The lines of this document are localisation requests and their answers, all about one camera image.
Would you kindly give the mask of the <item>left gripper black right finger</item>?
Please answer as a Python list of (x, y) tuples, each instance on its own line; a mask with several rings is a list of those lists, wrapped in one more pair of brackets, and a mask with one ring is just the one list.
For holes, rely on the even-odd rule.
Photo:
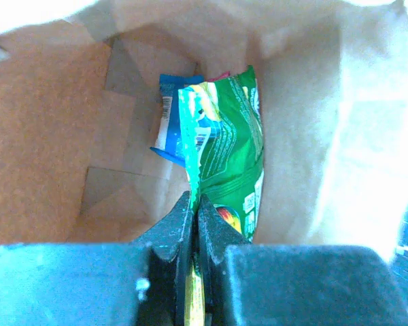
[(369, 248), (252, 244), (206, 196), (197, 220), (213, 325), (408, 325), (390, 269)]

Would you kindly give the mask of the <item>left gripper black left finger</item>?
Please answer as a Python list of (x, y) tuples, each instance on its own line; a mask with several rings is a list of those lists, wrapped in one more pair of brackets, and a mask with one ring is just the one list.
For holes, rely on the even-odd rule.
[(0, 325), (183, 325), (190, 193), (131, 242), (0, 246)]

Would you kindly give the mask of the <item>dark green snack packet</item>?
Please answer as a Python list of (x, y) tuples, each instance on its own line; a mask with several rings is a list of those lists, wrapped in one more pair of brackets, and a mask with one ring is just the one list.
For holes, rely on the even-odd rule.
[(184, 322), (204, 325), (210, 265), (228, 245), (253, 241), (264, 181), (264, 135), (253, 67), (178, 90), (190, 208), (195, 215)]

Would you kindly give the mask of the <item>brown paper bag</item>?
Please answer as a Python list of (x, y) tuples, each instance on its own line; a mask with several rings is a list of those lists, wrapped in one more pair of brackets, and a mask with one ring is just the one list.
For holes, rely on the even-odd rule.
[(257, 243), (396, 253), (408, 1), (0, 1), (0, 245), (125, 242), (188, 184), (150, 146), (159, 73), (253, 65)]

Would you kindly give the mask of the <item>pink red snack packet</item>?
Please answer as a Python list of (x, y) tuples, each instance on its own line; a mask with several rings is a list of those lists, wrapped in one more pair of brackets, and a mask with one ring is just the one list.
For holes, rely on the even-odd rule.
[(230, 77), (230, 76), (231, 76), (231, 72), (230, 71), (225, 71), (225, 72), (223, 72), (221, 75), (219, 75), (217, 77), (207, 79), (207, 82), (215, 82), (215, 81), (218, 81), (218, 80)]

